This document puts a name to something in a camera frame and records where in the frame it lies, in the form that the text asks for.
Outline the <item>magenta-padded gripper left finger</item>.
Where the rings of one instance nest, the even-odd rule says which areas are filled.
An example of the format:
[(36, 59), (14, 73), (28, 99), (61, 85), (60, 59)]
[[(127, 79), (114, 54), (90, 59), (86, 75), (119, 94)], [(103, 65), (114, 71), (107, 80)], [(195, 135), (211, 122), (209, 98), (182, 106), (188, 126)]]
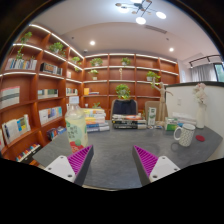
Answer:
[(93, 155), (94, 148), (90, 145), (69, 156), (60, 155), (45, 168), (45, 171), (82, 186)]

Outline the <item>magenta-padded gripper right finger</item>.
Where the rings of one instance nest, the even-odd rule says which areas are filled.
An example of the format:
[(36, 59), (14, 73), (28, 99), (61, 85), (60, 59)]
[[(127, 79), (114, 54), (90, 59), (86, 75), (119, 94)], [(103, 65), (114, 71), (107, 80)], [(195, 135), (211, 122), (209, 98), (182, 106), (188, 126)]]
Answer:
[(168, 157), (157, 157), (136, 145), (133, 146), (132, 155), (143, 186), (180, 170)]

